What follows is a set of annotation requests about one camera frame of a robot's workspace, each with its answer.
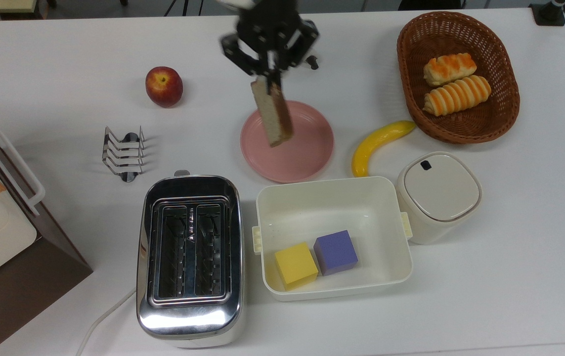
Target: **bread slice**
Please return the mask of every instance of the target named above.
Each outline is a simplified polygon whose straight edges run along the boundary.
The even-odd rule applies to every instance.
[[[270,147],[276,147],[291,139],[293,125],[287,102],[284,100],[282,90],[276,83],[271,85],[270,94],[267,94],[267,83],[264,78],[256,79],[251,84],[256,106],[262,117],[262,125],[267,133]]]

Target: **yellow banana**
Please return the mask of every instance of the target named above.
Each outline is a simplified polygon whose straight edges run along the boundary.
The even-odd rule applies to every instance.
[[[355,154],[352,156],[352,175],[355,177],[368,176],[368,161],[370,156],[380,148],[400,137],[411,133],[416,124],[411,121],[397,121],[383,126],[368,135],[357,147]]]

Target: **pink plate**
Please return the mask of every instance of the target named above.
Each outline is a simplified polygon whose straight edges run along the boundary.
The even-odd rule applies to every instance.
[[[241,131],[245,160],[261,176],[280,183],[308,180],[324,168],[333,153],[333,130],[321,113],[307,104],[287,100],[294,135],[269,147],[262,117],[254,111]]]

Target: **white handle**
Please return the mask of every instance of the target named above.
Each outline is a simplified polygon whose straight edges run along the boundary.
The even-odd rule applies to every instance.
[[[260,235],[260,226],[251,228],[251,236],[254,241],[254,253],[260,255],[262,252],[262,236]]]
[[[412,238],[412,226],[409,224],[409,217],[406,212],[401,212],[401,223],[403,225],[403,232],[405,232],[405,237],[407,239]]]
[[[21,155],[18,154],[16,148],[14,148],[14,146],[11,144],[11,142],[9,142],[7,137],[2,132],[0,132],[0,140],[4,144],[4,147],[2,147],[1,149],[7,154],[7,156],[14,164],[19,166],[19,171],[25,177],[27,184],[31,187],[32,190],[34,190],[34,195],[31,198],[27,198],[27,194],[25,194],[25,192],[18,186],[18,184],[16,184],[16,181],[7,171],[6,167],[4,166],[4,164],[2,164],[1,161],[0,169],[3,171],[12,186],[15,187],[18,195],[21,197],[27,207],[30,208],[34,215],[38,216],[39,213],[36,210],[36,205],[40,203],[41,200],[43,200],[43,198],[45,197],[45,188],[43,187],[41,182],[39,182],[38,178],[36,178],[34,172],[32,172],[30,167],[27,167],[27,164],[25,164],[25,161],[23,160]]]

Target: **toaster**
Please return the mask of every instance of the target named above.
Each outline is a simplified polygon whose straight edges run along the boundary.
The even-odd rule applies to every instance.
[[[244,329],[239,194],[219,176],[177,176],[146,194],[137,259],[137,320],[147,334],[198,349]]]

